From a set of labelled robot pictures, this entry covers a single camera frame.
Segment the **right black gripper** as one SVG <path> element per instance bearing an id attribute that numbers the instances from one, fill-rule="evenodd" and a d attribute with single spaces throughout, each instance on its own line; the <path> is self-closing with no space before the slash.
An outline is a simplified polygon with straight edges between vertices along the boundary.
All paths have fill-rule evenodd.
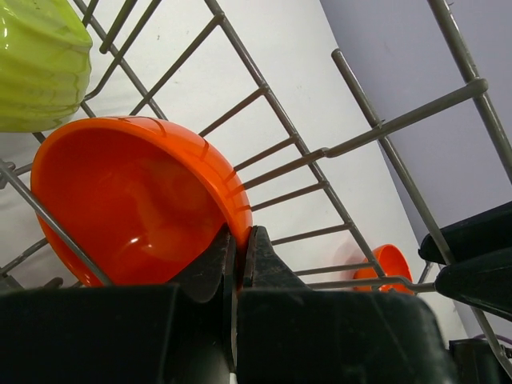
<path id="1" fill-rule="evenodd" d="M 436 291 L 511 320 L 511 202 L 445 226 L 440 232 L 457 263 L 439 272 Z M 486 340 L 451 340 L 449 352 L 460 383 L 511 383 Z"/>

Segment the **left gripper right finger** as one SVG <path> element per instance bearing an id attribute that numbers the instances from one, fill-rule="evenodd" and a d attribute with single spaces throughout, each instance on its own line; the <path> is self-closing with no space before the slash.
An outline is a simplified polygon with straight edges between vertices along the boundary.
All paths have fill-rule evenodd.
<path id="1" fill-rule="evenodd" d="M 433 311 L 408 294 L 309 289 L 249 237 L 238 296 L 240 383 L 456 383 Z"/>

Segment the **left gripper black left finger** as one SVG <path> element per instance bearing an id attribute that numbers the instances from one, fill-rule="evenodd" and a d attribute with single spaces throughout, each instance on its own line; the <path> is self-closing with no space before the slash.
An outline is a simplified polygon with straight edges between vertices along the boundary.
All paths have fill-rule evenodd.
<path id="1" fill-rule="evenodd" d="M 228 383 L 235 240 L 169 282 L 1 296 L 4 383 Z"/>

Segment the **grey wire dish rack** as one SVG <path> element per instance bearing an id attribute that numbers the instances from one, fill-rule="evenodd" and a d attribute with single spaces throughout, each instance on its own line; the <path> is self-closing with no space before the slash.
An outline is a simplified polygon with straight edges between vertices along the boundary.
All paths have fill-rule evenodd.
<path id="1" fill-rule="evenodd" d="M 67 2 L 93 42 L 90 82 L 68 123 L 140 116 L 196 133 L 240 178 L 251 230 L 266 228 L 277 256 L 309 289 L 403 294 L 378 290 L 403 284 L 433 311 L 450 356 L 451 340 L 486 340 L 511 377 L 510 353 L 485 311 L 436 291 L 439 272 L 457 262 L 390 141 L 393 132 L 472 100 L 510 167 L 510 144 L 485 79 L 468 70 L 460 88 L 379 122 L 340 50 L 330 49 L 312 2 Z M 326 53 L 332 64 L 322 64 Z M 1 296 L 160 285 L 113 283 L 33 195 L 35 155 L 66 124 L 1 131 Z M 373 255 L 385 244 L 400 249 L 412 282 L 385 275 Z M 238 382 L 237 309 L 247 248 L 239 253 L 235 242 L 229 382 Z M 353 280 L 365 268 L 377 277 Z"/>

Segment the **white square dish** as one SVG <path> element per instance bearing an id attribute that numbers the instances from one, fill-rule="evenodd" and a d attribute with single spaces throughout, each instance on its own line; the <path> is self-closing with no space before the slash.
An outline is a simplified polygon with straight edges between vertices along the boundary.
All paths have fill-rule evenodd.
<path id="1" fill-rule="evenodd" d="M 1 3 L 1 131 L 68 123 L 90 82 L 92 39 L 67 1 Z"/>

